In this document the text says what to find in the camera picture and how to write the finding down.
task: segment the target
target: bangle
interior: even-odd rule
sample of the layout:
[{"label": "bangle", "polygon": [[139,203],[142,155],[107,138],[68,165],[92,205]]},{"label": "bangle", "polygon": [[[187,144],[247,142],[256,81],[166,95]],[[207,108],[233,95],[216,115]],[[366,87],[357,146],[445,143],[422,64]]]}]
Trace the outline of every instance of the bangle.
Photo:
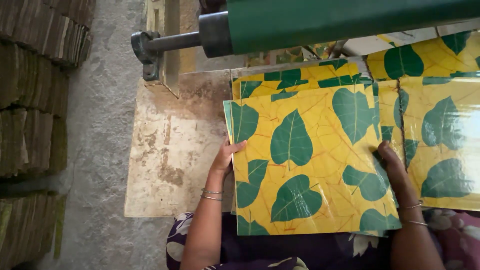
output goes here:
[{"label": "bangle", "polygon": [[416,225],[423,225],[423,226],[427,226],[427,227],[428,227],[428,224],[423,223],[423,222],[418,222],[418,221],[406,221],[406,222],[412,223],[412,224],[416,224]]},{"label": "bangle", "polygon": [[202,188],[202,191],[210,194],[223,194],[225,192],[225,191],[221,191],[221,192],[208,191],[208,190],[205,190],[204,188]]},{"label": "bangle", "polygon": [[419,207],[419,206],[422,206],[422,205],[423,205],[423,201],[419,200],[419,203],[417,205],[410,206],[410,207],[400,207],[400,209],[413,209],[415,207]]},{"label": "bangle", "polygon": [[216,200],[216,201],[223,201],[223,199],[217,199],[217,198],[212,198],[212,197],[203,196],[203,195],[200,195],[200,197],[202,197],[202,198],[204,198],[204,199],[210,199],[210,200]]}]

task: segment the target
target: metal shaft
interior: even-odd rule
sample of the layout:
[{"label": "metal shaft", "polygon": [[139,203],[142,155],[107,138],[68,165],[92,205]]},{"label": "metal shaft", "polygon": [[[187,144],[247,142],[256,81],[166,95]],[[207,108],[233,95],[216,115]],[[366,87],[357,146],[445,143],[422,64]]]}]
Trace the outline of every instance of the metal shaft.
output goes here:
[{"label": "metal shaft", "polygon": [[145,49],[150,52],[186,49],[201,46],[200,32],[193,32],[169,37],[160,37],[149,41]]}]

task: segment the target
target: green roller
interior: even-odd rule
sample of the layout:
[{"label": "green roller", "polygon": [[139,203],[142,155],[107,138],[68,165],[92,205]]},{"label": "green roller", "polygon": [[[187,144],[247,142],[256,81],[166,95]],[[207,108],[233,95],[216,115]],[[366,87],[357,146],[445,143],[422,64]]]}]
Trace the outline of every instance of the green roller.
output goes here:
[{"label": "green roller", "polygon": [[234,54],[451,24],[480,0],[227,0]]}]

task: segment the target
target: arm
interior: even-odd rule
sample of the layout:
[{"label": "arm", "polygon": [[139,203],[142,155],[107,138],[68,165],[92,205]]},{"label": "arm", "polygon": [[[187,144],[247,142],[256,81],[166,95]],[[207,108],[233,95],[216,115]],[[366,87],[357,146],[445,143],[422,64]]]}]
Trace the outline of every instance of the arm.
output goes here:
[{"label": "arm", "polygon": [[[226,138],[220,147],[205,184],[206,191],[223,192],[225,175],[232,154],[245,148],[247,142],[229,145]],[[203,196],[221,199],[222,194],[203,193]],[[190,225],[183,250],[181,270],[200,270],[220,263],[222,244],[222,202],[201,198]]]},{"label": "arm", "polygon": [[425,223],[421,207],[405,209],[419,203],[417,193],[408,178],[405,166],[384,141],[378,151],[387,162],[387,174],[395,192],[402,221],[402,229],[395,232],[392,242],[391,267],[393,270],[445,269],[427,226],[407,221]]}]

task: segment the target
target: person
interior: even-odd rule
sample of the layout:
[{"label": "person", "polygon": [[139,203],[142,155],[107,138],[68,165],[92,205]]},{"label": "person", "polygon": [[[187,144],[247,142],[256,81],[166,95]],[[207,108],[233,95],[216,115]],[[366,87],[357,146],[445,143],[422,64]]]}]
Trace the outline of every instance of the person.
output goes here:
[{"label": "person", "polygon": [[351,233],[237,236],[236,217],[222,213],[225,177],[232,155],[247,142],[220,147],[195,213],[176,218],[167,243],[170,270],[201,269],[387,269],[441,270],[442,248],[429,231],[407,171],[384,141],[378,152],[397,198],[402,229],[380,238]]}]

